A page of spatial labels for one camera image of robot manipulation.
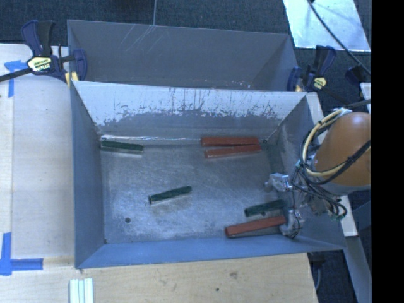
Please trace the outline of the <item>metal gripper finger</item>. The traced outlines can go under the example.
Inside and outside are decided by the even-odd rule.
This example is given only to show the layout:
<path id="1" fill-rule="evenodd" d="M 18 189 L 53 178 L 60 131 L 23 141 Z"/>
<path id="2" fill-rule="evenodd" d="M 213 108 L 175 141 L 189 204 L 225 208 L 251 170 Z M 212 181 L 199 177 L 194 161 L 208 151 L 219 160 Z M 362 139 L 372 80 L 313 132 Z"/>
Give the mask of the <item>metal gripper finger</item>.
<path id="1" fill-rule="evenodd" d="M 279 227 L 281 234 L 288 238 L 295 238 L 303 228 L 305 220 L 299 210 L 288 211 L 287 222 Z"/>
<path id="2" fill-rule="evenodd" d="M 264 187 L 271 191 L 289 192 L 293 190 L 293 186 L 289 181 L 289 175 L 281 173 L 272 173 L 269 175 L 268 180 L 264 183 Z"/>

